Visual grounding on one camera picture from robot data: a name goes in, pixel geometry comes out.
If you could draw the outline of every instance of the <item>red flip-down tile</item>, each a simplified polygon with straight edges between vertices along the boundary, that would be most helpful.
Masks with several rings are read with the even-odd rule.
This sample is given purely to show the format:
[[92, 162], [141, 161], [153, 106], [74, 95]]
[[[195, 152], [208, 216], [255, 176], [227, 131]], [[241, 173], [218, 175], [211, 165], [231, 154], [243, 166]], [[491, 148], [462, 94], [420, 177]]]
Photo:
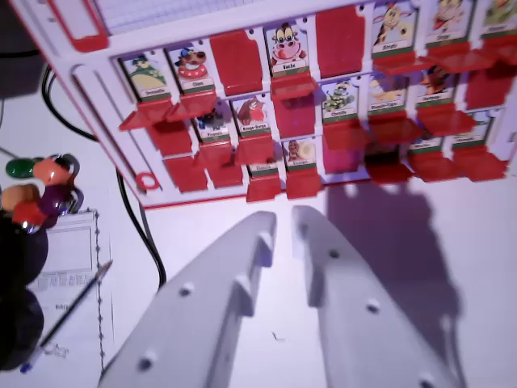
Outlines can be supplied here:
[[275, 101], [273, 104], [280, 137], [296, 137], [314, 133], [316, 116], [313, 94], [298, 99]]
[[488, 69], [495, 63], [481, 50], [471, 50], [469, 42], [430, 47], [427, 58], [450, 74]]
[[278, 174], [261, 175], [251, 178], [246, 202], [272, 200], [282, 192]]
[[119, 125], [121, 131], [150, 127], [163, 121], [164, 115], [172, 107], [170, 99], [156, 99], [138, 103], [136, 111], [132, 112], [126, 120]]
[[506, 162], [490, 153], [485, 145], [475, 145], [454, 150], [452, 161], [461, 174], [473, 182], [502, 179], [506, 173]]
[[215, 188], [242, 185], [242, 169], [240, 166], [210, 167], [208, 174]]
[[165, 114], [167, 121], [181, 121], [209, 114], [216, 106], [216, 92], [214, 90], [201, 91], [181, 95], [176, 103]]
[[180, 192], [207, 189], [207, 177], [204, 174], [204, 169], [194, 165], [193, 157], [172, 158], [163, 162]]
[[259, 47], [244, 30], [212, 36], [210, 45], [226, 95], [262, 90]]
[[407, 118], [405, 111], [370, 116], [368, 124], [380, 144], [412, 143], [423, 134], [422, 129]]
[[316, 196], [323, 188], [316, 168], [288, 172], [285, 185], [289, 200]]
[[218, 168], [233, 165], [233, 147], [229, 140], [200, 144], [200, 151], [194, 159], [200, 168]]
[[472, 131], [476, 121], [465, 112], [457, 111], [454, 103], [417, 109], [418, 121], [434, 137]]
[[275, 158], [275, 143], [270, 133], [241, 137], [235, 164], [260, 164]]
[[316, 14], [317, 61], [322, 78], [361, 71], [364, 24], [364, 17], [357, 15], [355, 6]]
[[501, 61], [489, 69], [471, 72], [465, 94], [467, 109], [503, 105], [515, 75], [517, 66]]
[[411, 154], [408, 161], [415, 175], [424, 182], [440, 182], [460, 177], [454, 162], [445, 158], [440, 151]]
[[404, 183], [413, 173], [400, 162], [366, 163], [366, 171], [377, 184]]
[[506, 35], [485, 39], [481, 51], [487, 57], [493, 57], [507, 65], [517, 65], [517, 36]]
[[323, 165], [327, 174], [357, 171], [371, 141], [357, 119], [323, 125]]
[[434, 63], [429, 58], [417, 58], [414, 51], [373, 59], [373, 69], [386, 75], [398, 75], [429, 69]]
[[306, 97], [316, 89], [317, 83], [310, 76], [309, 71], [271, 79], [271, 99], [275, 103], [286, 99]]

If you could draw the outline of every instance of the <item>character card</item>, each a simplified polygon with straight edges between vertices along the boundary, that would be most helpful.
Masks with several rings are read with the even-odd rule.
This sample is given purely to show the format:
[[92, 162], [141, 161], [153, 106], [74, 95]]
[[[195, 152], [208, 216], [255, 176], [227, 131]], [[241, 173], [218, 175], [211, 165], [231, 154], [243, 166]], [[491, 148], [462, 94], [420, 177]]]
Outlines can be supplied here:
[[427, 47], [465, 42], [468, 39], [474, 0], [431, 0]]
[[515, 33], [517, 28], [517, 0], [491, 0], [481, 28], [482, 38]]
[[411, 51], [416, 23], [417, 10], [410, 0], [378, 2], [373, 9], [372, 58]]
[[243, 137], [271, 132], [267, 106], [257, 96], [232, 101], [237, 130]]
[[490, 110], [469, 113], [476, 121], [472, 132], [460, 133], [452, 137], [452, 149], [472, 146], [482, 146], [486, 143], [494, 118], [490, 116]]
[[326, 100], [322, 103], [324, 123], [357, 117], [359, 88], [349, 79], [322, 85]]
[[456, 88], [456, 75], [445, 73], [438, 66], [422, 71], [418, 85], [417, 108], [451, 103]]
[[284, 142], [284, 158], [288, 171], [316, 167], [314, 137]]
[[207, 56], [203, 51], [196, 51], [191, 45], [166, 51], [183, 93], [196, 93], [215, 88], [206, 66]]
[[370, 76], [368, 91], [368, 114], [378, 115], [404, 110], [408, 79], [401, 75], [384, 76], [381, 73]]
[[443, 137], [432, 137], [430, 139], [421, 138], [410, 145], [408, 152], [410, 154], [421, 154], [424, 152], [442, 150]]
[[272, 77], [303, 73], [309, 70], [307, 32], [294, 20], [264, 32]]
[[260, 163], [260, 164], [250, 164], [248, 165], [248, 171], [250, 175], [253, 176], [262, 176], [269, 174], [277, 174], [278, 167], [276, 166], [276, 162], [274, 160], [268, 163]]
[[215, 108], [209, 114], [197, 117], [195, 123], [200, 141], [203, 143], [229, 139], [225, 118]]
[[123, 57], [120, 58], [120, 62], [133, 90], [142, 101], [170, 97], [169, 87], [161, 72], [165, 64], [154, 57], [154, 51]]

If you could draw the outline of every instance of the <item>orange bead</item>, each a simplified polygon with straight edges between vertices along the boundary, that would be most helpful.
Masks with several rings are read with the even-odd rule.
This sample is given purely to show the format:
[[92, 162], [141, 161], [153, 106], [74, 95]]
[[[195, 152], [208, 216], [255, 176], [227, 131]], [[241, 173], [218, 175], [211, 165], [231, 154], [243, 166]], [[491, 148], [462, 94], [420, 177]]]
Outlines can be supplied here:
[[40, 191], [34, 184], [17, 184], [2, 192], [2, 209], [12, 212], [24, 200], [39, 200]]
[[54, 162], [52, 158], [43, 159], [34, 165], [32, 174], [35, 178], [41, 179], [45, 186], [52, 184], [69, 184], [72, 175], [67, 169]]

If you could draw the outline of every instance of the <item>cartoon dog character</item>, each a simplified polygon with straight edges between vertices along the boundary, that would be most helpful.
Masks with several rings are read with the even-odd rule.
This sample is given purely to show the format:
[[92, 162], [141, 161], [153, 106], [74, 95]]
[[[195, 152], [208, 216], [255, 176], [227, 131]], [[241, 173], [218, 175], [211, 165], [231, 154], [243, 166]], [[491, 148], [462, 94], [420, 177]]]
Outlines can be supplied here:
[[144, 54], [133, 59], [132, 65], [135, 66], [135, 70], [129, 77], [131, 77], [133, 85], [139, 91], [157, 89], [166, 85], [166, 80], [162, 72], [155, 69]]
[[447, 78], [449, 74], [445, 73], [438, 66], [432, 66], [427, 74], [424, 75], [420, 85], [426, 87], [426, 95], [435, 95], [436, 93], [442, 93], [447, 89]]
[[262, 122], [266, 119], [263, 107], [265, 103], [261, 103], [256, 97], [248, 99], [239, 109], [237, 118], [242, 125], [250, 125], [253, 121]]
[[383, 16], [377, 16], [373, 20], [373, 23], [382, 22], [374, 46], [385, 43], [390, 33], [397, 32], [402, 39], [408, 39], [413, 34], [412, 25], [401, 20], [411, 13], [402, 12], [395, 2], [388, 3], [387, 8]]
[[486, 10], [485, 25], [505, 23], [517, 13], [517, 3], [513, 0], [492, 0]]
[[203, 51], [194, 51], [192, 48], [184, 48], [174, 63], [178, 66], [178, 77], [185, 81], [195, 81], [208, 76], [204, 63], [207, 56]]
[[398, 82], [393, 82], [393, 85], [388, 85], [387, 81], [384, 81], [383, 83], [384, 85], [376, 79], [373, 79], [370, 82], [370, 95], [374, 98], [375, 103], [397, 101], [403, 98], [405, 91], [402, 89], [404, 86], [397, 85]]
[[298, 32], [289, 23], [284, 23], [282, 27], [276, 29], [272, 37], [275, 46], [271, 55], [271, 66], [304, 60], [307, 57], [297, 35]]
[[462, 3], [463, 0], [438, 0], [438, 12], [433, 18], [433, 30], [447, 32], [458, 26], [464, 16], [461, 10]]
[[218, 130], [220, 127], [225, 125], [225, 119], [223, 115], [216, 112], [213, 108], [212, 111], [204, 116], [197, 117], [198, 126], [200, 129], [206, 129], [207, 127], [212, 130]]

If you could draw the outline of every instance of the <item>cartoon cow character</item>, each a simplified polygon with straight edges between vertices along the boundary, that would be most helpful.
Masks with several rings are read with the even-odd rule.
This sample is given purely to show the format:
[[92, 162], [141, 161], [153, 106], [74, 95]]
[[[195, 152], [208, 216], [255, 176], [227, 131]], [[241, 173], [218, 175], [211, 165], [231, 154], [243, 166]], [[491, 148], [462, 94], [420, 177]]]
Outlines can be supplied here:
[[426, 95], [443, 93], [445, 92], [445, 89], [447, 89], [446, 82], [448, 76], [449, 74], [440, 69], [438, 66], [432, 66], [427, 71], [427, 74], [424, 75], [420, 84], [426, 87]]
[[433, 18], [433, 30], [451, 31], [459, 26], [464, 12], [461, 10], [463, 0], [438, 0], [438, 12]]
[[195, 81], [208, 76], [204, 63], [207, 56], [202, 51], [194, 51], [192, 48], [184, 48], [174, 63], [178, 66], [178, 77], [185, 81]]
[[402, 12], [395, 2], [388, 3], [387, 8], [384, 15], [377, 16], [373, 20], [373, 23], [382, 22], [377, 39], [373, 44], [374, 46], [386, 42], [388, 34], [390, 33], [397, 32], [401, 39], [407, 39], [413, 33], [412, 26], [401, 20], [402, 18], [410, 16], [411, 13]]
[[271, 55], [271, 66], [304, 60], [307, 57], [297, 35], [298, 32], [289, 23], [284, 23], [282, 27], [276, 29], [272, 37], [275, 46]]
[[237, 118], [242, 125], [250, 125], [253, 121], [262, 122], [266, 119], [264, 105], [265, 103], [261, 103], [256, 97], [248, 99], [239, 109]]

